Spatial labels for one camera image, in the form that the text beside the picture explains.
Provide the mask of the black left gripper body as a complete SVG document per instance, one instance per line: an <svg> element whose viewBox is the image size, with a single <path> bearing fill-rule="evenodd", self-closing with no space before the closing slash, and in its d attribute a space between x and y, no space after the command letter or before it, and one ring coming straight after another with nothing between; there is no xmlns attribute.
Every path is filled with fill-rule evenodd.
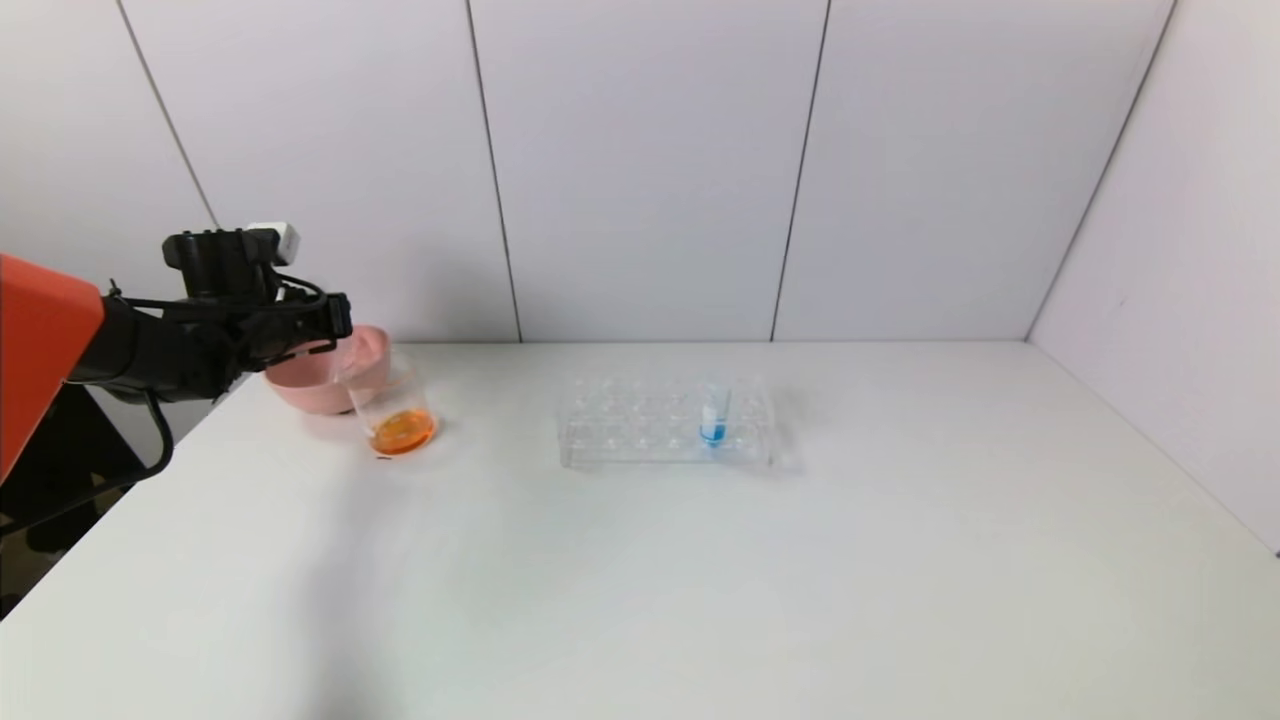
<svg viewBox="0 0 1280 720"><path fill-rule="evenodd" d="M294 299L252 314L239 324L236 363L242 372L264 372L300 355L337 350L353 334L344 293Z"/></svg>

